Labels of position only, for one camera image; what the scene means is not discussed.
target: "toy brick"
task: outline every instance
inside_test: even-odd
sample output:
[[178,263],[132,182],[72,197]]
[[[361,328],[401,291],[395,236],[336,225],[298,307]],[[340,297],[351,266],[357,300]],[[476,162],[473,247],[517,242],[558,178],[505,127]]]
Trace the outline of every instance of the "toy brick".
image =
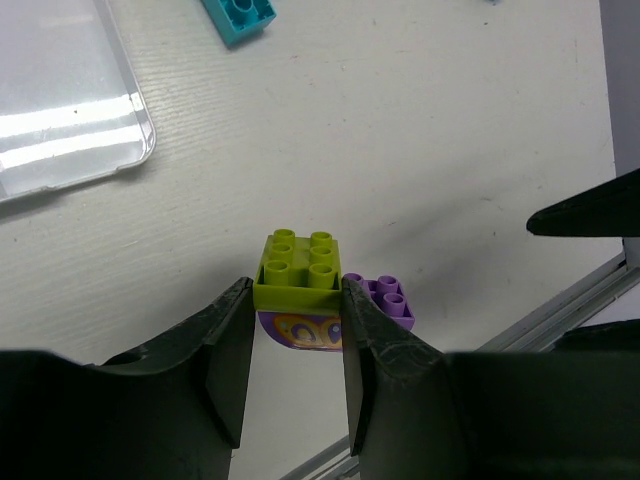
[[258,312],[258,319],[267,334],[285,347],[342,351],[342,325],[337,316]]
[[409,331],[413,328],[416,319],[407,303],[402,284],[395,277],[382,275],[378,280],[365,280],[357,273],[347,273],[345,278],[355,280],[368,290],[378,308],[398,325]]
[[267,238],[253,286],[256,310],[338,317],[342,282],[338,242],[315,232],[296,237],[276,230]]
[[228,47],[261,32],[276,18],[269,0],[202,0]]

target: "cartoon eye print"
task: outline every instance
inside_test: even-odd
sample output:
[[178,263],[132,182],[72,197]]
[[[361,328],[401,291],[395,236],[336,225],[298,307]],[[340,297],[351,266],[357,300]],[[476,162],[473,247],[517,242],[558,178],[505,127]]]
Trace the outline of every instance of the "cartoon eye print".
[[320,339],[331,350],[342,348],[342,324],[339,318],[330,318],[320,325]]
[[323,346],[318,326],[299,315],[278,315],[273,319],[280,335],[299,348]]
[[342,348],[339,318],[330,318],[318,326],[300,315],[278,315],[273,324],[278,333],[295,347],[317,350]]

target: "transparent plastic container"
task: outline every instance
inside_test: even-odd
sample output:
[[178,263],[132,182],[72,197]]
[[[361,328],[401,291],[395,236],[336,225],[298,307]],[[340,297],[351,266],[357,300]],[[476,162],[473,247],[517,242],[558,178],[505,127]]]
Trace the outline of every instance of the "transparent plastic container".
[[0,15],[0,202],[144,162],[155,130],[107,0]]

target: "white table surface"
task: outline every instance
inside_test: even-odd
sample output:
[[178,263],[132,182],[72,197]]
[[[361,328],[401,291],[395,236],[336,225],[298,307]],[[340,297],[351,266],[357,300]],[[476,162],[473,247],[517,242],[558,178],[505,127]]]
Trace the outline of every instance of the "white table surface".
[[[344,272],[399,277],[441,349],[620,251],[524,229],[613,176],[596,0],[275,0],[234,51],[199,0],[111,3],[157,150],[0,212],[3,348],[104,361],[252,276],[280,227],[332,232]],[[231,478],[275,480],[345,433],[340,356],[258,328]]]

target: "black plastic arm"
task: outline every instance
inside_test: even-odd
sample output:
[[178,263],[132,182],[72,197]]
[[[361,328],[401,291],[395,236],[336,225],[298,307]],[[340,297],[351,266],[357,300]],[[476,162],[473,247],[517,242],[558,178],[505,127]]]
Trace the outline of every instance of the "black plastic arm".
[[640,478],[634,322],[577,330],[557,352],[443,354],[357,283],[343,287],[349,436],[362,480]]
[[0,478],[228,477],[244,415],[252,281],[103,366],[0,352]]
[[640,237],[640,170],[535,213],[527,230],[554,237]]

